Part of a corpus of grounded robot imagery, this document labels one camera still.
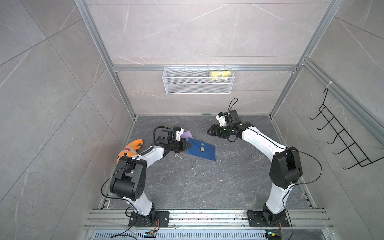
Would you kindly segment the purple envelope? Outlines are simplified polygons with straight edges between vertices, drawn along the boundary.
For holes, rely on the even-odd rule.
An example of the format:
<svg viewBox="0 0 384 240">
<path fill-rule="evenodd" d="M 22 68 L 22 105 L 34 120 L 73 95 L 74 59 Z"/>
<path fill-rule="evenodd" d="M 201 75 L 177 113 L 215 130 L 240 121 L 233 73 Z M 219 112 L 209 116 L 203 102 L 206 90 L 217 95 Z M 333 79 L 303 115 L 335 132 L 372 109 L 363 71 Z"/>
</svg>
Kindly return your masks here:
<svg viewBox="0 0 384 240">
<path fill-rule="evenodd" d="M 188 142 L 189 139 L 193 139 L 193 136 L 192 136 L 192 133 L 190 131 L 186 131 L 186 132 L 183 132 L 181 134 L 181 138 L 186 139 L 186 141 Z"/>
</svg>

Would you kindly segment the dark blue envelope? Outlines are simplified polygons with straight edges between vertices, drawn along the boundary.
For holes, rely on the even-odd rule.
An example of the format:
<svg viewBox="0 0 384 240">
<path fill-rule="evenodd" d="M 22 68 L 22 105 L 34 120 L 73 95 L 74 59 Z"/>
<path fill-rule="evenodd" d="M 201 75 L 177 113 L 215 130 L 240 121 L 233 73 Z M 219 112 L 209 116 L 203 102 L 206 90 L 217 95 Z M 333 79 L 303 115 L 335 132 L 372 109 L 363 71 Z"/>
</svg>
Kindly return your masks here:
<svg viewBox="0 0 384 240">
<path fill-rule="evenodd" d="M 187 154 L 196 156 L 199 158 L 215 161 L 216 160 L 216 147 L 208 143 L 201 142 L 199 140 L 189 138 L 189 143 L 192 145 Z"/>
</svg>

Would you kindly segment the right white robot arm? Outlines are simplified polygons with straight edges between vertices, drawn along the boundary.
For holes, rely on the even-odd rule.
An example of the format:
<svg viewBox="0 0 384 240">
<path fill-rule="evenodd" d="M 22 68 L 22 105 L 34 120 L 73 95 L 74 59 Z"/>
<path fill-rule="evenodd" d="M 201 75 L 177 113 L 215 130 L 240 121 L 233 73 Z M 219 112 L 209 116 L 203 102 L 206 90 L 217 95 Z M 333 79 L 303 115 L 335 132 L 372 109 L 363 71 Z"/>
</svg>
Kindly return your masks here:
<svg viewBox="0 0 384 240">
<path fill-rule="evenodd" d="M 228 126 L 212 125 L 207 134 L 226 140 L 229 140 L 230 136 L 236 136 L 268 157 L 271 161 L 269 177 L 273 184 L 269 198 L 263 206 L 262 220 L 267 226 L 280 223 L 285 218 L 286 202 L 291 188 L 303 175 L 298 150 L 277 143 L 248 122 Z"/>
</svg>

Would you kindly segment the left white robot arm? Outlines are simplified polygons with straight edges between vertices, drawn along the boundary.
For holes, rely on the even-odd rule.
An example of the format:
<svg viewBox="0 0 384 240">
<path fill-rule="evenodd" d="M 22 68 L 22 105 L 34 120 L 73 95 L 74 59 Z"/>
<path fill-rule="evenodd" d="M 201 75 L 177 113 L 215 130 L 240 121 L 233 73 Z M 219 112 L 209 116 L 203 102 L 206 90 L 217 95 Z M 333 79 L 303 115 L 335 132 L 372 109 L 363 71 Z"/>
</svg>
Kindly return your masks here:
<svg viewBox="0 0 384 240">
<path fill-rule="evenodd" d="M 137 150 L 143 140 L 131 142 L 118 155 L 117 167 L 110 182 L 110 192 L 118 199 L 128 202 L 133 212 L 130 218 L 139 225 L 151 225 L 156 222 L 155 205 L 144 193 L 147 168 L 163 159 L 168 153 L 180 153 L 192 147 L 186 139 L 160 140 L 142 153 Z"/>
</svg>

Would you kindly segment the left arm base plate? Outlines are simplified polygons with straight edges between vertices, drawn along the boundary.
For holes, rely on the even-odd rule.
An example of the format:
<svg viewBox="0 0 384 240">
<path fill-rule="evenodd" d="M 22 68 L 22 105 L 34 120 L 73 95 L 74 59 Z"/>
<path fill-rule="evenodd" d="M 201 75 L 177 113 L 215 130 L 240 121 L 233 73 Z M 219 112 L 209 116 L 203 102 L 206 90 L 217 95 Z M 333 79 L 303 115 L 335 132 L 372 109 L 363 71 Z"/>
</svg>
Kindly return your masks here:
<svg viewBox="0 0 384 240">
<path fill-rule="evenodd" d="M 155 211 L 151 212 L 148 216 L 142 216 L 135 212 L 131 213 L 129 217 L 129 227 L 156 227 L 167 228 L 170 220 L 169 211 Z"/>
</svg>

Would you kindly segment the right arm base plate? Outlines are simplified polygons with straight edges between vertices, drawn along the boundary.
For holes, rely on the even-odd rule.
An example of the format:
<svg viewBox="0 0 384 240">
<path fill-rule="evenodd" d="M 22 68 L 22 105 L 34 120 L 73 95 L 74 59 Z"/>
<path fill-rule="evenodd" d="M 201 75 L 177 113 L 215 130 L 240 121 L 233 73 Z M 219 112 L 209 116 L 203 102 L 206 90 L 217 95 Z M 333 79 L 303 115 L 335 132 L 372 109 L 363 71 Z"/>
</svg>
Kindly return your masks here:
<svg viewBox="0 0 384 240">
<path fill-rule="evenodd" d="M 290 222 L 286 215 L 286 211 L 279 214 L 272 214 L 269 210 L 246 212 L 249 226 L 251 228 L 267 228 L 267 227 L 289 227 Z"/>
</svg>

